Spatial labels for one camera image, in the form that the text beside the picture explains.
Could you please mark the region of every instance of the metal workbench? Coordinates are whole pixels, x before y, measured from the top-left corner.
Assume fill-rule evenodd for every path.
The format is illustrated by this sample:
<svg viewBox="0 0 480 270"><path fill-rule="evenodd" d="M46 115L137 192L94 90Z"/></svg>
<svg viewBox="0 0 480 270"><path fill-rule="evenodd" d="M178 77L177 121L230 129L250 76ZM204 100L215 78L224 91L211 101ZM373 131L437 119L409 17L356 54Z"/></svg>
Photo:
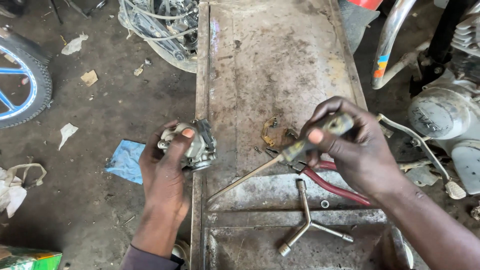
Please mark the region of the metal workbench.
<svg viewBox="0 0 480 270"><path fill-rule="evenodd" d="M193 177L192 270L373 269L388 227L385 214L331 194L310 179L313 220L351 234L354 243L311 229L282 257L277 249L305 222L298 175L276 165L217 199L206 200L270 159L269 135L286 143L325 99L344 96L366 108L336 0L200 1L196 117L207 118L218 160ZM348 188L336 172L319 172ZM330 208L322 209L321 200Z"/></svg>

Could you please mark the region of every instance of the red pliers handle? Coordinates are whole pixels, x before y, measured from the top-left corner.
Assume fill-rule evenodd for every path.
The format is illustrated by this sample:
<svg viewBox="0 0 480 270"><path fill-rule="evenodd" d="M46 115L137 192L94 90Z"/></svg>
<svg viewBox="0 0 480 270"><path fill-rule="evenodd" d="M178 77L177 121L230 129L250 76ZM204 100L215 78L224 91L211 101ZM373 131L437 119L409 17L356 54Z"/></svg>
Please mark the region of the red pliers handle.
<svg viewBox="0 0 480 270"><path fill-rule="evenodd" d="M333 170L336 171L336 165L333 162L330 161L321 161L320 162L320 169L327 169L327 170ZM351 191L345 190L343 188L339 188L337 186L334 186L327 181L325 181L322 177L320 177L316 172L314 172L310 167L305 166L303 170L299 172L299 174L304 173L308 177L310 177L315 183L317 183L320 187L325 189L326 191L329 191L333 194L337 194L339 196L354 200L356 202L359 202L363 205L370 206L370 202L368 201L367 198L360 194L353 193Z"/></svg>

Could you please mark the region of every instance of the fingernail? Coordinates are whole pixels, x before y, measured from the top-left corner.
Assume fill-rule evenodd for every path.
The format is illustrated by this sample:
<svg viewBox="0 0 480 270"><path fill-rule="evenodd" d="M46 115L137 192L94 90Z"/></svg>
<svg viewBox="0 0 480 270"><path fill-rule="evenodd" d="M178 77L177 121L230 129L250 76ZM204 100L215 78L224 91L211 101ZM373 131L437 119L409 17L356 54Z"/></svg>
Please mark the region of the fingernail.
<svg viewBox="0 0 480 270"><path fill-rule="evenodd" d="M193 135L195 135L195 131L193 131L193 129L186 128L181 132L181 134L187 138L191 138Z"/></svg>
<svg viewBox="0 0 480 270"><path fill-rule="evenodd" d="M308 134L308 140L313 144L319 144L324 138L324 133L319 129L314 129Z"/></svg>

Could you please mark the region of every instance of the sleeve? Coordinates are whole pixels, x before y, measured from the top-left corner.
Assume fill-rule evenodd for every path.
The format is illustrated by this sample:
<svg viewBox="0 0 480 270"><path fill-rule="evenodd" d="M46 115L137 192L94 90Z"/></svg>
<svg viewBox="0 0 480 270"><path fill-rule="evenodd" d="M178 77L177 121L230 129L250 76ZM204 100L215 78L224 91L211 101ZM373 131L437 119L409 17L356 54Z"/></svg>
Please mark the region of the sleeve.
<svg viewBox="0 0 480 270"><path fill-rule="evenodd" d="M180 270L183 263L175 255L169 260L130 245L120 264L120 270Z"/></svg>

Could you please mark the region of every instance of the concrete floor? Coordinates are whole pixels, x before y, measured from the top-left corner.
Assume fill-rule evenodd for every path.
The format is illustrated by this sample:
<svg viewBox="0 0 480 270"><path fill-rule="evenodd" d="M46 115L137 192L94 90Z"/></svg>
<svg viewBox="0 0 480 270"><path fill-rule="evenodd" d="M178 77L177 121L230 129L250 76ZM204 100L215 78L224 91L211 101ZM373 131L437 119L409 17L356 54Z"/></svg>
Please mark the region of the concrete floor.
<svg viewBox="0 0 480 270"><path fill-rule="evenodd" d="M58 25L47 1L31 1L22 19L0 18L14 29L45 46L55 55L63 42L84 32L89 39L80 52L54 56L49 65L53 79L50 109L22 125L0 130L0 166L9 168L26 163L27 156L48 171L44 184L28 190L15 216L0 215L0 243L62 251L71 269L117 269L139 223L144 204L143 188L102 169L122 139L145 142L162 123L194 117L195 75L182 72L161 59L137 36L126 40L127 31L116 17L118 2L110 1L102 10L84 20L65 2L56 1L65 21ZM84 1L88 7L96 2ZM426 40L433 33L439 10L417 11L399 33L391 59ZM399 123L406 123L409 103L410 73L402 71L384 89L369 86L376 41L384 22L381 17L371 23L355 54L357 69L372 112L382 112ZM133 70L144 59L145 67L135 77ZM95 70L99 81L86 87L80 76ZM71 123L79 130L68 139L61 151L60 129ZM409 139L396 133L389 143L398 160L407 161L421 153L408 145ZM34 179L32 173L27 179ZM478 197L461 201L447 199L437 183L424 190L446 211L480 236L480 222L469 216ZM123 223L136 216L131 222ZM180 229L179 238L190 239L189 222Z"/></svg>

